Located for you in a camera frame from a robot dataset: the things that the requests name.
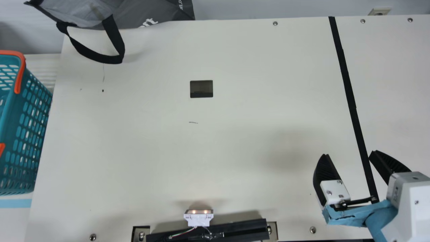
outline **blue tape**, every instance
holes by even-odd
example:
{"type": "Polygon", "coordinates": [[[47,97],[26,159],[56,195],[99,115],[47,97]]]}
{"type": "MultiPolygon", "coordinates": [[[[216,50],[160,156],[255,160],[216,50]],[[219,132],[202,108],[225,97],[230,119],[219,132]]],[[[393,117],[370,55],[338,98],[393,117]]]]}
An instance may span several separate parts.
{"type": "Polygon", "coordinates": [[[0,199],[0,208],[29,208],[31,199],[0,199]]]}

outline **black bag handle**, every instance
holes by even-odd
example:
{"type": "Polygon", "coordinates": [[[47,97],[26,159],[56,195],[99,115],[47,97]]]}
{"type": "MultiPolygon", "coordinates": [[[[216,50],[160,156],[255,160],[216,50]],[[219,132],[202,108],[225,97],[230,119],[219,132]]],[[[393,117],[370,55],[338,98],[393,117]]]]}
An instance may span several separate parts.
{"type": "Polygon", "coordinates": [[[124,45],[123,38],[121,37],[120,31],[118,30],[117,24],[115,23],[114,16],[111,15],[103,20],[102,25],[104,30],[107,33],[107,36],[111,40],[115,49],[118,51],[119,55],[117,56],[107,56],[100,53],[95,52],[94,50],[89,49],[83,44],[79,43],[79,41],[70,37],[69,32],[67,31],[67,27],[71,26],[70,23],[66,22],[57,22],[57,28],[60,32],[67,35],[70,38],[70,42],[75,47],[76,51],[79,54],[85,56],[88,59],[93,61],[97,61],[105,64],[120,64],[123,62],[124,54],[126,52],[126,48],[124,45]]]}

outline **electrical outlet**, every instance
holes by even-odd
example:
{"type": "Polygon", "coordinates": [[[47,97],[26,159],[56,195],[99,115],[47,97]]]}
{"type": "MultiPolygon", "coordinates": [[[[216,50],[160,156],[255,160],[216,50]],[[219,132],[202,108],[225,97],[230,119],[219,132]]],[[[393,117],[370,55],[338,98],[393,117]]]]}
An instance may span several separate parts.
{"type": "Polygon", "coordinates": [[[387,15],[391,11],[391,8],[374,8],[370,13],[369,16],[381,16],[381,15],[387,15]]]}

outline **metal bracket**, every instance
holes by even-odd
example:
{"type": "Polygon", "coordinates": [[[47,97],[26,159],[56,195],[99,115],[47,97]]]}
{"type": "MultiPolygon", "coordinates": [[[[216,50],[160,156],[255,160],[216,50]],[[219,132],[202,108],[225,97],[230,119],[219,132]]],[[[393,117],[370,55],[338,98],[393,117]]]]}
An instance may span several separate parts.
{"type": "Polygon", "coordinates": [[[267,222],[267,230],[269,232],[269,239],[263,242],[277,242],[278,241],[278,227],[276,222],[267,222]]]}
{"type": "MultiPolygon", "coordinates": [[[[277,242],[278,227],[276,225],[276,222],[268,222],[267,231],[269,232],[269,239],[263,240],[263,242],[277,242]]],[[[131,242],[146,242],[146,235],[149,235],[150,232],[151,228],[149,226],[134,226],[131,242]]]]}
{"type": "Polygon", "coordinates": [[[149,226],[134,226],[132,232],[132,242],[146,242],[146,235],[151,232],[149,226]]]}

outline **electrical wire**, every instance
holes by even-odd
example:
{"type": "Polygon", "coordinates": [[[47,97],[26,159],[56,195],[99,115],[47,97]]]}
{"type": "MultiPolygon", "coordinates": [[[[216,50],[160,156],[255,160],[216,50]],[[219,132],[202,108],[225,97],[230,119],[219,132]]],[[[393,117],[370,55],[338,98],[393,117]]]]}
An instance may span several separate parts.
{"type": "Polygon", "coordinates": [[[177,234],[171,235],[171,236],[169,236],[169,239],[172,239],[173,237],[177,237],[177,236],[180,236],[180,235],[186,234],[186,233],[188,233],[188,232],[191,232],[191,231],[195,230],[196,228],[197,228],[197,226],[196,226],[196,227],[193,227],[193,228],[191,228],[191,229],[189,229],[189,230],[187,230],[187,231],[184,231],[184,232],[182,232],[182,233],[177,233],[177,234]]]}

